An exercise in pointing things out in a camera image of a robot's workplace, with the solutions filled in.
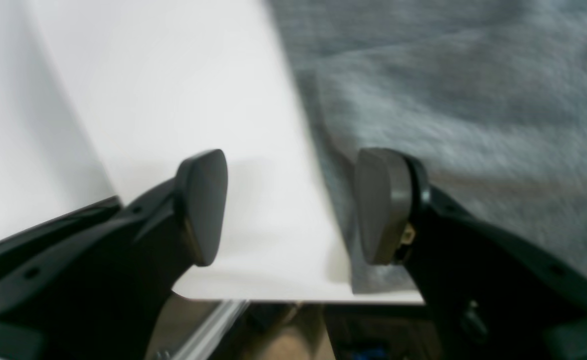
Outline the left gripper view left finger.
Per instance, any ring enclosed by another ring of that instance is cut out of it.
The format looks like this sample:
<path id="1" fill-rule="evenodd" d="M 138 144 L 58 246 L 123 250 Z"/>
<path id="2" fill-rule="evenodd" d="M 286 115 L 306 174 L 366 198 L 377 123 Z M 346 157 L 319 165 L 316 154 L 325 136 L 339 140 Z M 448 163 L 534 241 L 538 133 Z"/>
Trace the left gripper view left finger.
<path id="1" fill-rule="evenodd" d="M 3 274 L 0 359 L 142 359 L 175 282 L 215 260 L 227 190 L 225 153 L 205 150 L 106 221 Z"/>

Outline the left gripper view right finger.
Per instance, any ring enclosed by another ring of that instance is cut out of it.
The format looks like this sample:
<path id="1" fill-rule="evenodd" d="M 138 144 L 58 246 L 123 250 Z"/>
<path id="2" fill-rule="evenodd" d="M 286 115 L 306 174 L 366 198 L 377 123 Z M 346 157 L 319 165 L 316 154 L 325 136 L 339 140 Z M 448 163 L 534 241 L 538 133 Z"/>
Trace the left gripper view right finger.
<path id="1" fill-rule="evenodd" d="M 354 177 L 365 260 L 408 272 L 445 358 L 587 360 L 586 276 L 473 217 L 417 158 L 362 148 Z"/>

